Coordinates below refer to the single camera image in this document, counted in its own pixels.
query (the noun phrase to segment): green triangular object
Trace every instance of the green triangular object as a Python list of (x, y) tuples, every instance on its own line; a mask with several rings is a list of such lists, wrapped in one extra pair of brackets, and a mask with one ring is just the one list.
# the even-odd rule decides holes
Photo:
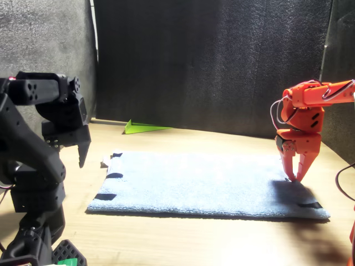
[(166, 126), (155, 126), (141, 123), (132, 123), (132, 120), (129, 120), (127, 125), (124, 127), (124, 132), (126, 134), (154, 131), (154, 130), (162, 130), (162, 129), (172, 129), (172, 127)]
[(74, 258), (74, 259), (61, 260), (60, 262), (58, 262), (57, 265), (77, 266), (78, 265), (78, 259)]

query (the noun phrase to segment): blue towel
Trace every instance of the blue towel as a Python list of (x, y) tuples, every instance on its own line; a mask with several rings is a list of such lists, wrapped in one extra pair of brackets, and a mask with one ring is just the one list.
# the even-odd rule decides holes
[(277, 156), (115, 152), (88, 212), (327, 219)]

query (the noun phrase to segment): table surface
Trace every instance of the table surface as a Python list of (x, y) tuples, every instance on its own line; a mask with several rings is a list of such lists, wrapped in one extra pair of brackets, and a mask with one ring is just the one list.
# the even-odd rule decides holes
[[(326, 145), (322, 144), (302, 183), (330, 212), (327, 223), (86, 214), (105, 179), (100, 161), (114, 149), (278, 155), (273, 140), (183, 129), (132, 135), (123, 135), (123, 131), (122, 123), (107, 125), (95, 120), (90, 124), (92, 144), (82, 169), (76, 147), (60, 153), (67, 168), (63, 203), (67, 224), (60, 240), (70, 239), (89, 265), (346, 265), (354, 204), (334, 182), (336, 173), (347, 164)], [(341, 175), (341, 184), (350, 195), (355, 195), (354, 176), (354, 169)], [(7, 196), (0, 206), (0, 241), (5, 246), (16, 235), (22, 217), (14, 213)]]

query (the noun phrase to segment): black foam wall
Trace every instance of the black foam wall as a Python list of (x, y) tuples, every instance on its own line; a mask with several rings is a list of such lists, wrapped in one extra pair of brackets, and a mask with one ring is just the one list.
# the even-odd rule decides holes
[[(334, 0), (324, 53), (322, 80), (355, 79), (355, 1)], [(348, 163), (355, 161), (354, 103), (325, 108), (322, 139)]]
[[(78, 76), (89, 117), (95, 104), (97, 53), (89, 0), (0, 1), (0, 77), (19, 71)], [(38, 135), (43, 118), (20, 106)]]
[(331, 0), (94, 5), (97, 118), (274, 137), (270, 105), (319, 77)]

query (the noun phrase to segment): black tape strip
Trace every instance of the black tape strip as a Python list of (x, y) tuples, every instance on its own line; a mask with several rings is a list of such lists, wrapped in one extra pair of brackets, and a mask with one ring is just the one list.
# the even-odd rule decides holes
[(302, 208), (313, 208), (313, 209), (322, 209), (323, 207), (319, 204), (319, 202), (308, 203), (308, 204), (297, 204)]
[(110, 173), (106, 178), (121, 178), (123, 175), (121, 173)]
[(112, 158), (114, 158), (114, 157), (121, 157), (121, 155), (122, 155), (122, 153), (120, 153), (120, 154), (112, 154)]
[(113, 200), (117, 195), (116, 194), (97, 194), (95, 196), (96, 200), (101, 200), (101, 201), (111, 201)]
[(316, 113), (315, 115), (313, 115), (313, 117), (312, 117), (312, 120), (314, 120), (314, 119), (316, 119), (317, 117), (319, 117), (319, 113)]
[(314, 123), (311, 125), (311, 127), (314, 127), (314, 126), (317, 125), (317, 124), (318, 124), (318, 121), (314, 122)]

